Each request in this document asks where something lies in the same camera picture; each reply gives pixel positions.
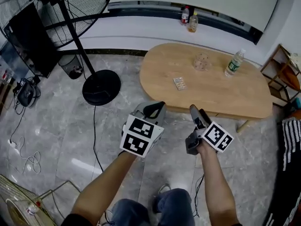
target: hand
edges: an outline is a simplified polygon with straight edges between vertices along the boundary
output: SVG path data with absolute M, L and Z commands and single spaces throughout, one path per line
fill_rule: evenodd
M 212 151 L 215 151 L 215 149 L 210 146 L 208 144 L 208 142 L 206 142 L 205 140 L 201 140 L 201 143 L 197 146 L 197 151 L 198 153 L 202 153 L 204 150 L 212 150 Z

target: beverage bottle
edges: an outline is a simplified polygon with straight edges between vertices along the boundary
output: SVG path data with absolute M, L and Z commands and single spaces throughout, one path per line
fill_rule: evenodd
M 189 32 L 195 32 L 197 30 L 198 27 L 198 13 L 194 12 L 193 15 L 190 17 L 189 20 L 189 27 L 188 27 L 188 31 Z
M 185 6 L 185 9 L 182 12 L 181 22 L 182 24 L 186 24 L 188 22 L 189 17 L 189 6 Z
M 40 210 L 41 203 L 37 201 L 35 204 L 31 203 L 27 209 L 29 215 L 35 215 Z
M 228 66 L 225 70 L 225 75 L 227 77 L 231 77 L 232 75 L 234 75 L 236 70 L 240 67 L 241 63 L 244 60 L 245 52 L 246 52 L 246 50 L 244 50 L 242 48 L 239 52 L 237 52 L 233 56 L 233 58 L 231 59 L 230 63 L 228 64 Z

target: wooden table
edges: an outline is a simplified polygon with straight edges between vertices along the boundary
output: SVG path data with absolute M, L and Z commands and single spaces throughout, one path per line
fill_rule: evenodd
M 210 57 L 208 71 L 192 66 L 196 54 Z M 153 99 L 165 101 L 171 111 L 189 112 L 191 104 L 208 115 L 246 119 L 263 119 L 272 113 L 272 99 L 267 82 L 255 66 L 244 61 L 235 75 L 228 78 L 224 70 L 232 56 L 216 50 L 189 45 L 161 44 L 147 52 L 140 71 L 140 82 Z M 187 86 L 177 90 L 173 78 L 183 77 Z

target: black fabric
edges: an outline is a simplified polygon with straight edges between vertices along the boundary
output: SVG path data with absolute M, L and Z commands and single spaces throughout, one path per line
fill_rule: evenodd
M 278 128 L 278 170 L 264 226 L 287 226 L 301 195 L 301 121 L 283 121 Z
M 78 214 L 69 214 L 61 226 L 92 226 L 92 224 L 83 216 Z

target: plastic water bottle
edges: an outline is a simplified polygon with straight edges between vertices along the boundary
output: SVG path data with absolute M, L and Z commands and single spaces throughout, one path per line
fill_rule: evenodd
M 188 17 L 189 17 L 189 6 L 186 6 L 182 12 L 182 18 L 181 18 L 182 24 L 188 23 Z
M 227 77 L 232 77 L 236 70 L 240 67 L 241 63 L 244 60 L 246 50 L 243 48 L 237 52 L 233 58 L 231 59 L 230 63 L 228 64 L 226 70 L 225 70 L 225 75 Z
M 197 30 L 198 27 L 198 13 L 194 12 L 193 15 L 190 17 L 189 20 L 189 27 L 188 27 L 188 31 L 189 32 L 195 32 Z

